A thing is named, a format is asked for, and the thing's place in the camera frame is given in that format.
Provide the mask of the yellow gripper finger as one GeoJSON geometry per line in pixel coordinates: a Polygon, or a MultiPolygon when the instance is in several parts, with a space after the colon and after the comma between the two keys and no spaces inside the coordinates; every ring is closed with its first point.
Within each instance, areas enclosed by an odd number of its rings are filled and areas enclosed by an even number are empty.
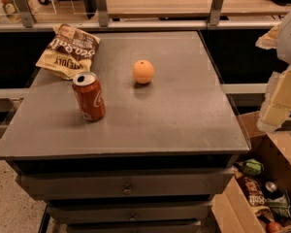
{"type": "Polygon", "coordinates": [[[275,25],[267,33],[259,37],[255,43],[255,46],[263,50],[276,49],[278,31],[279,31],[279,24],[275,25]]]}
{"type": "Polygon", "coordinates": [[[291,65],[269,78],[265,100],[261,106],[257,127],[263,132],[274,132],[291,116],[291,65]]]}

